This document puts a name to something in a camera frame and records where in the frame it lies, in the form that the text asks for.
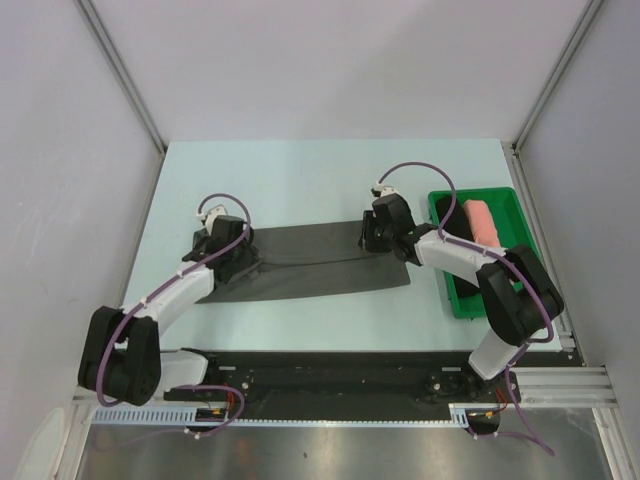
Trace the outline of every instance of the pink object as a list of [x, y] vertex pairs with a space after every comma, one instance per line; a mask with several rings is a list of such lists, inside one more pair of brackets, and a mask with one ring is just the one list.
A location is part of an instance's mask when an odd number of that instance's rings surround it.
[[482, 200], [467, 200], [462, 205], [462, 208], [464, 208], [467, 218], [469, 218], [471, 233], [473, 233], [475, 242], [487, 247], [500, 247], [498, 231], [486, 202]]

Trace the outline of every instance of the purple cable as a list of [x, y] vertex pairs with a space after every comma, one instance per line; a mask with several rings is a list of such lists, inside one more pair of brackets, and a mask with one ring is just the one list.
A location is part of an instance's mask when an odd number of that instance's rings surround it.
[[[233, 242], [231, 242], [226, 247], [221, 248], [217, 252], [215, 252], [215, 253], [203, 258], [198, 263], [190, 266], [189, 268], [186, 268], [182, 272], [182, 276], [188, 275], [189, 273], [193, 272], [194, 270], [200, 268], [202, 265], [210, 262], [211, 260], [215, 260], [219, 256], [224, 255], [225, 253], [227, 253], [230, 250], [234, 249], [237, 245], [240, 244], [240, 242], [242, 242], [245, 238], [247, 238], [247, 236], [249, 235], [249, 231], [251, 230], [251, 215], [249, 214], [249, 210], [247, 209], [245, 204], [242, 203], [238, 198], [234, 197], [233, 195], [229, 195], [227, 193], [214, 193], [212, 195], [209, 195], [209, 196], [205, 197], [204, 200], [202, 200], [202, 202], [200, 202], [200, 205], [198, 206], [198, 213], [202, 213], [202, 208], [212, 198], [228, 198], [229, 200], [232, 200], [233, 202], [235, 202], [242, 209], [242, 211], [244, 212], [244, 215], [246, 217], [245, 229], [242, 231], [242, 233], [240, 234], [240, 236], [238, 238], [236, 238]], [[180, 278], [181, 278], [181, 276], [178, 275], [178, 274], [176, 274], [173, 277], [171, 277], [169, 280], [167, 280], [162, 285], [160, 285], [158, 288], [156, 288], [153, 292], [151, 292], [147, 296], [146, 302], [147, 303], [151, 302], [153, 299], [157, 298], [158, 295], [160, 295], [162, 292], [164, 292], [167, 288], [169, 288], [175, 282], [180, 280]], [[111, 353], [113, 352], [113, 349], [114, 349], [114, 347], [116, 345], [118, 337], [122, 334], [122, 332], [126, 328], [127, 324], [131, 321], [133, 316], [136, 313], [138, 313], [140, 310], [142, 310], [143, 308], [144, 308], [144, 305], [142, 304], [142, 302], [139, 302], [138, 304], [136, 304], [136, 306], [134, 306], [131, 310], [129, 310], [129, 312], [124, 316], [122, 321], [116, 327], [115, 331], [113, 332], [113, 335], [109, 339], [109, 343], [107, 343], [107, 347], [104, 350], [104, 354], [102, 355], [102, 360], [100, 360], [100, 366], [98, 367], [98, 377], [96, 379], [96, 394], [98, 395], [98, 402], [100, 402], [100, 405], [102, 405], [103, 407], [114, 407], [114, 406], [116, 406], [116, 405], [121, 403], [119, 400], [115, 400], [113, 402], [110, 402], [109, 400], [107, 400], [104, 397], [104, 390], [103, 390], [104, 375], [105, 375], [105, 372], [107, 370], [107, 363], [109, 362], [109, 357], [111, 356]]]
[[[183, 385], [181, 387], [176, 387], [176, 389], [179, 389], [179, 390], [221, 390], [221, 391], [233, 393], [240, 400], [240, 405], [238, 406], [238, 409], [237, 409], [236, 413], [233, 414], [233, 416], [229, 417], [227, 420], [222, 422], [220, 425], [218, 425], [216, 427], [213, 427], [212, 430], [200, 433], [200, 437], [210, 437], [211, 435], [215, 435], [216, 433], [219, 433], [222, 430], [225, 430], [227, 427], [229, 427], [229, 425], [231, 425], [231, 423], [235, 422], [240, 417], [240, 415], [242, 415], [242, 412], [244, 411], [244, 406], [245, 406], [244, 395], [239, 390], [237, 390], [237, 389], [235, 389], [233, 387], [227, 387], [225, 385]], [[119, 443], [118, 445], [115, 445], [113, 447], [100, 448], [97, 445], [93, 444], [92, 448], [94, 450], [96, 450], [97, 452], [100, 452], [100, 453], [112, 452], [112, 451], [118, 450], [120, 448], [124, 448], [124, 447], [129, 447], [131, 445], [135, 445], [135, 444], [140, 443], [140, 442], [142, 442], [144, 440], [148, 440], [149, 438], [153, 438], [153, 437], [157, 437], [157, 436], [160, 436], [160, 435], [164, 435], [165, 433], [184, 433], [184, 429], [163, 428], [162, 430], [154, 430], [153, 432], [147, 433], [146, 435], [142, 435], [140, 437], [133, 438], [131, 440], [127, 440], [126, 442]]]
[[[445, 233], [444, 226], [449, 221], [449, 218], [451, 217], [451, 214], [453, 213], [453, 210], [455, 208], [457, 195], [456, 195], [456, 188], [453, 185], [453, 181], [451, 180], [449, 175], [447, 175], [442, 169], [436, 167], [435, 165], [431, 165], [430, 163], [426, 163], [426, 162], [404, 162], [404, 163], [399, 163], [395, 167], [392, 167], [389, 170], [387, 170], [384, 173], [384, 175], [382, 175], [382, 177], [380, 177], [380, 180], [378, 180], [378, 183], [381, 184], [382, 182], [384, 182], [384, 180], [391, 173], [395, 172], [399, 168], [408, 167], [408, 166], [426, 167], [426, 168], [429, 168], [431, 170], [435, 170], [440, 175], [442, 175], [444, 177], [444, 179], [447, 181], [447, 183], [449, 184], [449, 188], [451, 189], [451, 205], [449, 206], [449, 210], [447, 210], [446, 215], [444, 216], [444, 218], [440, 222], [440, 225], [438, 226], [438, 235], [440, 236], [442, 241], [449, 242], [449, 243], [452, 243], [454, 245], [458, 245], [460, 247], [468, 248], [470, 250], [473, 250], [474, 252], [482, 253], [483, 255], [488, 255], [489, 257], [494, 258], [497, 261], [499, 261], [500, 263], [502, 263], [522, 283], [522, 285], [524, 286], [525, 290], [531, 296], [533, 302], [535, 303], [536, 307], [540, 311], [540, 314], [542, 315], [542, 319], [544, 320], [545, 326], [547, 327], [547, 338], [544, 338], [544, 339], [529, 339], [528, 342], [525, 345], [523, 345], [522, 348], [520, 348], [518, 350], [518, 352], [514, 355], [514, 357], [511, 359], [509, 364], [504, 369], [505, 378], [506, 378], [506, 381], [507, 381], [507, 391], [509, 392], [509, 396], [511, 397], [511, 402], [513, 403], [516, 411], [518, 412], [518, 415], [520, 416], [520, 419], [522, 420], [522, 423], [527, 428], [527, 430], [529, 430], [529, 433], [531, 433], [531, 436], [525, 435], [523, 433], [518, 433], [518, 432], [501, 432], [501, 433], [498, 433], [498, 436], [523, 438], [523, 439], [529, 440], [529, 441], [539, 445], [549, 455], [554, 456], [555, 452], [547, 444], [544, 443], [544, 441], [540, 438], [540, 436], [536, 433], [536, 431], [529, 424], [529, 421], [527, 420], [524, 412], [522, 411], [522, 408], [520, 407], [520, 404], [518, 403], [518, 399], [516, 398], [515, 394], [511, 390], [511, 380], [510, 380], [511, 367], [515, 364], [515, 362], [517, 362], [520, 359], [520, 357], [522, 357], [522, 355], [524, 355], [524, 353], [527, 351], [527, 348], [528, 348], [530, 343], [549, 343], [549, 342], [551, 342], [553, 340], [553, 337], [555, 335], [555, 333], [553, 331], [553, 324], [551, 323], [551, 318], [549, 317], [549, 314], [547, 313], [547, 310], [544, 308], [544, 305], [542, 304], [542, 300], [540, 299], [539, 295], [534, 290], [533, 286], [525, 278], [525, 276], [516, 268], [516, 266], [513, 263], [508, 261], [506, 258], [504, 258], [501, 255], [499, 255], [497, 253], [494, 253], [494, 252], [492, 252], [490, 250], [486, 250], [486, 249], [482, 248], [479, 245], [476, 245], [476, 244], [470, 243], [470, 242], [466, 242], [466, 241], [464, 241], [462, 239], [458, 239], [457, 237], [449, 236], [449, 235], [447, 235]], [[495, 437], [496, 436], [496, 435], [476, 435], [473, 432], [473, 430], [471, 430], [471, 428], [469, 428], [468, 431], [470, 433], [472, 433], [474, 435], [474, 437], [481, 437], [481, 436], [483, 436], [483, 437]]]

